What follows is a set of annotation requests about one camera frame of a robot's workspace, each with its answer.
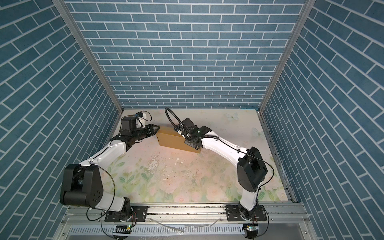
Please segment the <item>brown cardboard paper box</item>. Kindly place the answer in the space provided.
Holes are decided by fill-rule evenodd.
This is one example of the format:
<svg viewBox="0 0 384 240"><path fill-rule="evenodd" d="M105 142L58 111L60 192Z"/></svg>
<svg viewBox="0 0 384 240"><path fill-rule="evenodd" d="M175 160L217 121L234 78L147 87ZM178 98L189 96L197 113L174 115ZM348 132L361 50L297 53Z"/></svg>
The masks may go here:
<svg viewBox="0 0 384 240"><path fill-rule="evenodd" d="M185 144L185 138L174 131L173 128L161 126L156 133L156 137L160 146L168 147L176 150L182 150L199 154L201 150L196 150L193 147Z"/></svg>

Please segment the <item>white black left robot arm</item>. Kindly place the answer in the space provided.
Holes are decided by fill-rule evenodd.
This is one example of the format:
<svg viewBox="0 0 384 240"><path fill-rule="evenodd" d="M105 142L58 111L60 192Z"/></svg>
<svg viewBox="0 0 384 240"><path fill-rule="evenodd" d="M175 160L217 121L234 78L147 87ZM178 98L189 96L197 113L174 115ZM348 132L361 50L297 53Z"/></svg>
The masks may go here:
<svg viewBox="0 0 384 240"><path fill-rule="evenodd" d="M125 154L135 143L156 135L160 126L145 124L136 116L121 119L119 133L110 143L93 156L79 164L70 164L64 169L60 202L66 206L88 207L116 214L127 221L133 209L129 198L105 192L101 172L111 176L107 167L118 157Z"/></svg>

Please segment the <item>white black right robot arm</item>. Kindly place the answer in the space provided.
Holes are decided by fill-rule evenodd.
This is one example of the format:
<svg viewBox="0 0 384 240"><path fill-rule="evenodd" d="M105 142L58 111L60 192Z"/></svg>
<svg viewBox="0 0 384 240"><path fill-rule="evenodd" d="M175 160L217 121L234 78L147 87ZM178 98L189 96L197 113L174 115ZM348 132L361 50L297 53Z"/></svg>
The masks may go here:
<svg viewBox="0 0 384 240"><path fill-rule="evenodd" d="M198 150L205 148L222 156L237 168L237 179L242 187L239 211L243 219L256 216L259 191L268 169L260 151L252 147L242 148L221 138L210 128L198 128L187 118L174 126L174 131L185 138L185 144Z"/></svg>

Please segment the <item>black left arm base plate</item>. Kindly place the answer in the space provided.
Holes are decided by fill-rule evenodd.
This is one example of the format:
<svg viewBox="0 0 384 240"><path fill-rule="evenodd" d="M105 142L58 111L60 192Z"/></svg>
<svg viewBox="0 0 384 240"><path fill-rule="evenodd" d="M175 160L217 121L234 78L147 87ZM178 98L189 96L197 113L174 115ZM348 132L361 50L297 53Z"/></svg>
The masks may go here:
<svg viewBox="0 0 384 240"><path fill-rule="evenodd" d="M148 206L131 206L129 210L123 210L119 212L108 211L105 216L104 222L106 223L137 223L145 222Z"/></svg>

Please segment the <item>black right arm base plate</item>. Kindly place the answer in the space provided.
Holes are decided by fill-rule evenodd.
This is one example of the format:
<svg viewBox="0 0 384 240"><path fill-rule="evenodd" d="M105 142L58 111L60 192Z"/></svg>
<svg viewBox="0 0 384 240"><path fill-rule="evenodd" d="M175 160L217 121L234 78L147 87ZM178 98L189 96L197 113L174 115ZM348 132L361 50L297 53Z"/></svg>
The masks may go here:
<svg viewBox="0 0 384 240"><path fill-rule="evenodd" d="M266 221L267 212L262 205L255 205L252 210L247 210L240 204L237 205L225 205L227 221Z"/></svg>

